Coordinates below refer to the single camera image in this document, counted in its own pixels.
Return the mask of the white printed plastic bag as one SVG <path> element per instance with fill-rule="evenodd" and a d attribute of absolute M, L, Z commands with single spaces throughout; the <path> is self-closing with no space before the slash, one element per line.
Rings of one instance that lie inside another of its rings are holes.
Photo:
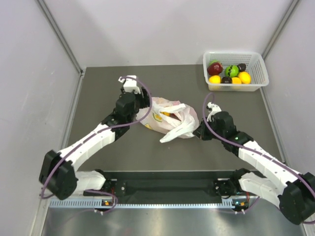
<path fill-rule="evenodd" d="M 199 119 L 193 107 L 161 97 L 153 97 L 152 101 L 152 108 L 140 109 L 136 120 L 146 128 L 164 134 L 160 143 L 167 143 L 176 138 L 194 137 L 193 131 L 198 128 Z"/>

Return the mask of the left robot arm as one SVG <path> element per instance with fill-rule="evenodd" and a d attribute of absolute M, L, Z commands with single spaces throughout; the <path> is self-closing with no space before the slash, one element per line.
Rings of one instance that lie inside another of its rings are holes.
<path fill-rule="evenodd" d="M 42 199 L 46 190 L 59 200 L 74 193 L 96 190 L 101 195 L 111 191 L 112 184 L 101 171 L 81 172 L 79 168 L 105 146 L 121 138 L 138 121 L 141 109 L 152 107 L 152 96 L 146 87 L 123 86 L 115 108 L 95 129 L 74 144 L 51 150 L 44 156 L 39 174 Z"/>

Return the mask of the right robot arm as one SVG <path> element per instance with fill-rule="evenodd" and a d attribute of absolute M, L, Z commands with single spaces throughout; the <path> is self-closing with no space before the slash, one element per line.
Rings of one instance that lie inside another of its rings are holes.
<path fill-rule="evenodd" d="M 237 130 L 232 116 L 212 104 L 194 135 L 201 140 L 216 139 L 239 159 L 263 176 L 247 169 L 236 170 L 229 178 L 230 190 L 237 195 L 250 192 L 276 206 L 295 225 L 310 224 L 315 213 L 315 177 L 302 174 L 266 152 L 250 135 Z"/>

